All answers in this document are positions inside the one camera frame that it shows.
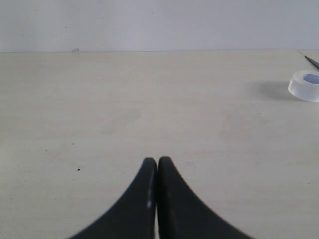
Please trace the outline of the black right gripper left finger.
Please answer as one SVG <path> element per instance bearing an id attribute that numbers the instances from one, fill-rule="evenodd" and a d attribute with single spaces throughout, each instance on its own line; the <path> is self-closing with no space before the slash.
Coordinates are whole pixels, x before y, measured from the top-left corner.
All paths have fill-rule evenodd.
<path id="1" fill-rule="evenodd" d="M 145 158 L 123 195 L 73 239 L 153 239 L 155 237 L 157 163 Z"/>

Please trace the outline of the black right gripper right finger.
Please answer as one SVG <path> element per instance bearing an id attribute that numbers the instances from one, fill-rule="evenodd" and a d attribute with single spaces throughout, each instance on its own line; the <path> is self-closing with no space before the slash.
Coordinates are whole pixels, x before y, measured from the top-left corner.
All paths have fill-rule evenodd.
<path id="1" fill-rule="evenodd" d="M 191 190 L 172 159 L 159 159 L 157 209 L 161 239 L 250 239 L 207 207 Z"/>

